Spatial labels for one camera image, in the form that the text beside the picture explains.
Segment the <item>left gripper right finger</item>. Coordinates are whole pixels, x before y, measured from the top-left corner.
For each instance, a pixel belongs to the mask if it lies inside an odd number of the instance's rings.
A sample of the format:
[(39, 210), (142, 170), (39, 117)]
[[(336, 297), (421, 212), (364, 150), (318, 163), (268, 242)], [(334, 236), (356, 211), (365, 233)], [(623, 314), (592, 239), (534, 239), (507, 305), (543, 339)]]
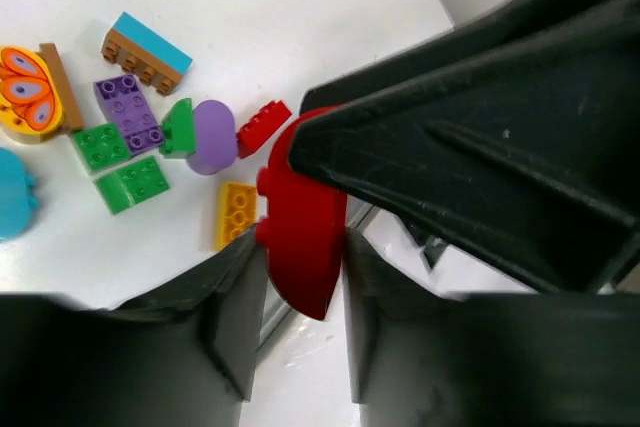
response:
[(310, 90), (292, 168), (524, 283), (639, 261), (639, 0), (511, 0)]

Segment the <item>green square lego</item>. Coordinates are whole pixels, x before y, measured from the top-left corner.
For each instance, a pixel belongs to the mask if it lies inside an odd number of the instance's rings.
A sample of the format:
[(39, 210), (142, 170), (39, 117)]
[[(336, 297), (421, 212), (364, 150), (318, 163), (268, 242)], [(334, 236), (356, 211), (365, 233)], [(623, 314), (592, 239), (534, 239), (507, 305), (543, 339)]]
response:
[(114, 123), (81, 130), (71, 141), (89, 174), (129, 161), (132, 156)]

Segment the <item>lilac rounded lego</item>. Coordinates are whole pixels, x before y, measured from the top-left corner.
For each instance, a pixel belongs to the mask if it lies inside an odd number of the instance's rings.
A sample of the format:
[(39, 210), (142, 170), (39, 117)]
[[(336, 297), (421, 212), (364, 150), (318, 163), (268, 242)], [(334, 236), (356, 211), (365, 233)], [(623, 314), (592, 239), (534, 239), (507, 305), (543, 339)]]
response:
[(230, 167), (238, 156), (235, 117), (217, 100), (201, 102), (193, 111), (196, 150), (187, 158), (188, 166), (204, 176)]

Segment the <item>green curved lego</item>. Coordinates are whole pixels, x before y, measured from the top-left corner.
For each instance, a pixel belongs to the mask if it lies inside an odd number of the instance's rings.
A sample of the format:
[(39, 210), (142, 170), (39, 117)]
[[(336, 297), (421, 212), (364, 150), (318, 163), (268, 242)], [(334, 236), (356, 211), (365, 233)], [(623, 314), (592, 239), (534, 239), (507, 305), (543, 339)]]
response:
[(117, 215), (170, 189), (154, 156), (99, 177), (94, 185), (112, 215)]

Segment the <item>green rounded lego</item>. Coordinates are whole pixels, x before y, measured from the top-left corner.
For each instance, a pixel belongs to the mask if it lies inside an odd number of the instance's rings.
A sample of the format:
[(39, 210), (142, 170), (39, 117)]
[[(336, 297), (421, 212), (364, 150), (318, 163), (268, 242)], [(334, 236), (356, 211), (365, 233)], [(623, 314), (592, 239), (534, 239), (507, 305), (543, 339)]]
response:
[(178, 100), (161, 123), (164, 143), (161, 155), (169, 159), (186, 159), (196, 151), (195, 121), (191, 98)]

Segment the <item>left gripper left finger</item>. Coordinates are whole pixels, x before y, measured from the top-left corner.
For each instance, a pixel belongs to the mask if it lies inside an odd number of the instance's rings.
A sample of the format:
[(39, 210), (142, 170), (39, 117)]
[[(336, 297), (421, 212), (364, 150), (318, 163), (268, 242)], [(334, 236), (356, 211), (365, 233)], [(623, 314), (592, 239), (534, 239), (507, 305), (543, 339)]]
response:
[[(114, 310), (1, 297), (5, 426), (234, 426), (266, 252), (246, 233)], [(352, 395), (371, 426), (635, 426), (635, 295), (434, 295), (347, 233)]]

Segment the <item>red lego brick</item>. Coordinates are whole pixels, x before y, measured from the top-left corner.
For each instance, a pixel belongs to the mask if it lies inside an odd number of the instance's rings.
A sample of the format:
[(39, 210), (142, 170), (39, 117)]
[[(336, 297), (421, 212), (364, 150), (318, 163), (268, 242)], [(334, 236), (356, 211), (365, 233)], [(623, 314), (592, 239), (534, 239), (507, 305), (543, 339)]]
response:
[(281, 100), (264, 105), (236, 133), (238, 157), (244, 159), (255, 154), (291, 115), (291, 111)]
[(294, 172), (288, 152), (299, 125), (328, 111), (304, 113), (286, 127), (256, 177), (267, 201), (256, 240), (266, 248), (270, 280), (292, 309), (316, 320), (326, 317), (339, 277), (347, 197)]

